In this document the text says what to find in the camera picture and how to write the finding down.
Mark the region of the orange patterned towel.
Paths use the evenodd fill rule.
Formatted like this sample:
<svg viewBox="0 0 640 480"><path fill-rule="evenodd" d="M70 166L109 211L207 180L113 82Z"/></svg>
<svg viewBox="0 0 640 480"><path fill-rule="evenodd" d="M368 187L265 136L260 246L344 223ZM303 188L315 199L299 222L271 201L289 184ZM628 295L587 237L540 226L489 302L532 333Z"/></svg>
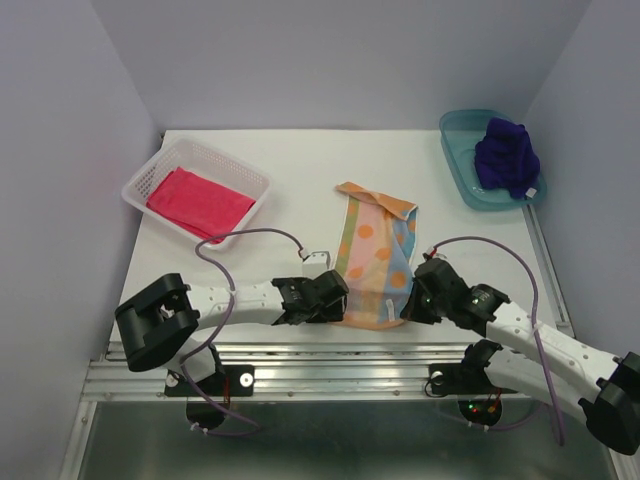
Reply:
<svg viewBox="0 0 640 480"><path fill-rule="evenodd" d="M345 182L345 222L334 264L349 294L341 326L387 330L400 317L412 288L416 247L416 204Z"/></svg>

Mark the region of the purple towel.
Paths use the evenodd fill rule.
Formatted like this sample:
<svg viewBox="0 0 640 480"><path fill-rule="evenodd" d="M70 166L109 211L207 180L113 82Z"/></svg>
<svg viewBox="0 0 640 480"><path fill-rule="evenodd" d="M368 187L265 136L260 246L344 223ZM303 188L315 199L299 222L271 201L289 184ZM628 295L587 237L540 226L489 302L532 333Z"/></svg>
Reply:
<svg viewBox="0 0 640 480"><path fill-rule="evenodd" d="M541 172L526 128L499 117L489 120L476 144L474 167L483 189L504 189L516 200L530 197Z"/></svg>

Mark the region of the pink microfiber towel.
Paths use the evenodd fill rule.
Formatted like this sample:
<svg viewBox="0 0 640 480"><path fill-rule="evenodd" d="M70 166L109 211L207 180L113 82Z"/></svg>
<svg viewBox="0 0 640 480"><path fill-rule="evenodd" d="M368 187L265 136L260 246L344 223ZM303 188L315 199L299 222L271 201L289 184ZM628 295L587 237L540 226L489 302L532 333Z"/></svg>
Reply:
<svg viewBox="0 0 640 480"><path fill-rule="evenodd" d="M233 231L254 204L250 197L181 167L146 201L151 211L200 239Z"/></svg>

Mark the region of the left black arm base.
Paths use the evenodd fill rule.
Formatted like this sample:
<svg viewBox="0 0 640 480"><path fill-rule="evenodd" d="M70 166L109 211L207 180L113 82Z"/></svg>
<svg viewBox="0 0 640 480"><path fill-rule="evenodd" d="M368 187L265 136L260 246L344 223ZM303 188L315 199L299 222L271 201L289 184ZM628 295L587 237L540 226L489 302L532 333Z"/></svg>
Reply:
<svg viewBox="0 0 640 480"><path fill-rule="evenodd" d="M215 372L196 382L196 390L182 373L169 371L164 395L187 400L185 414L192 431L217 437L243 437L259 432L261 427L256 421L232 412L234 399L253 396L255 367L225 365L214 347L210 357L215 362Z"/></svg>

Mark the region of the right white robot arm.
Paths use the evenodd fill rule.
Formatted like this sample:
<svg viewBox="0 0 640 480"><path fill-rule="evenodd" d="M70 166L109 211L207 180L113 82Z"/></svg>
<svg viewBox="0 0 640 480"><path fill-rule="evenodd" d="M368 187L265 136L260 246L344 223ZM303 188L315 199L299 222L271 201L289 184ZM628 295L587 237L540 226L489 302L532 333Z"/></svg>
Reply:
<svg viewBox="0 0 640 480"><path fill-rule="evenodd" d="M468 286L446 261L429 257L415 271L403 319L444 319L480 335L461 361L430 368L428 392L479 397L521 393L582 421L620 454L639 449L639 356L592 348L535 320L486 284Z"/></svg>

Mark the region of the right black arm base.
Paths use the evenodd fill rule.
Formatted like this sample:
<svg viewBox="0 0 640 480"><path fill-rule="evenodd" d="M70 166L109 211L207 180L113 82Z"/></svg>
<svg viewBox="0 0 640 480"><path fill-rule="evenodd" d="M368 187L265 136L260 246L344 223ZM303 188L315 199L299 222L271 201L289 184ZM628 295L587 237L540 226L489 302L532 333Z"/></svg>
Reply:
<svg viewBox="0 0 640 480"><path fill-rule="evenodd" d="M513 390L494 385L485 372L490 361L503 347L480 340L465 350L458 363L436 363L429 367L429 376L423 387L429 398L456 396L463 419L471 426L489 430L496 428L503 412L502 394Z"/></svg>

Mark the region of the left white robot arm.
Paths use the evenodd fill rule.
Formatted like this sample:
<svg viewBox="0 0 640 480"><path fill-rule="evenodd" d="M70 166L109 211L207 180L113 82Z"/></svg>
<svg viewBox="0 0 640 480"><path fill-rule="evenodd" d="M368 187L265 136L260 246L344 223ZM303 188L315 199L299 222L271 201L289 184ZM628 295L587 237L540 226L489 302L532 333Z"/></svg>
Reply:
<svg viewBox="0 0 640 480"><path fill-rule="evenodd" d="M223 371L212 349L200 349L197 331L219 325L280 326L343 320L349 289L339 273L314 279L275 278L251 286L204 287L166 274L115 310L115 320L130 371L165 368L188 372L199 393L215 392Z"/></svg>

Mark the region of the teal plastic tray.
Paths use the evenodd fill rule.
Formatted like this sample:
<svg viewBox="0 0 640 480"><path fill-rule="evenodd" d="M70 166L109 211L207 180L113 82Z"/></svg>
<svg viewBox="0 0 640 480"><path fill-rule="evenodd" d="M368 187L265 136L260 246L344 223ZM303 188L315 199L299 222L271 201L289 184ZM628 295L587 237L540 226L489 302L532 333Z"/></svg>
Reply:
<svg viewBox="0 0 640 480"><path fill-rule="evenodd" d="M479 211L506 211L543 200L541 162L526 127L493 110L457 110L439 122L441 144L464 200Z"/></svg>

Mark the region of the white plastic basket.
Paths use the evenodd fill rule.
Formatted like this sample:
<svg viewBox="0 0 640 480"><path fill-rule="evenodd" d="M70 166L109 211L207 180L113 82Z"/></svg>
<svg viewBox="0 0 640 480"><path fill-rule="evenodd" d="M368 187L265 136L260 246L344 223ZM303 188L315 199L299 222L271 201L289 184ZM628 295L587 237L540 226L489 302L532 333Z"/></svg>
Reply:
<svg viewBox="0 0 640 480"><path fill-rule="evenodd" d="M124 185L122 199L199 242L239 231L267 200L270 176L189 136L164 144Z"/></svg>

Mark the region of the aluminium mounting rail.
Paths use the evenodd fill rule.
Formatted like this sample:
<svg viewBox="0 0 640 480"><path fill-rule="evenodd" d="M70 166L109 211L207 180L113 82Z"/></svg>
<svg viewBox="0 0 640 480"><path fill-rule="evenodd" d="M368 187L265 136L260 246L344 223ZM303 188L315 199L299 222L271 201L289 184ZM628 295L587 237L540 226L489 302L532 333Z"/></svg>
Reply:
<svg viewBox="0 0 640 480"><path fill-rule="evenodd" d="M225 365L254 367L254 394L245 402L419 400L429 367L462 359L458 344L220 344ZM121 352L93 361L83 401L169 401L164 370L128 370Z"/></svg>

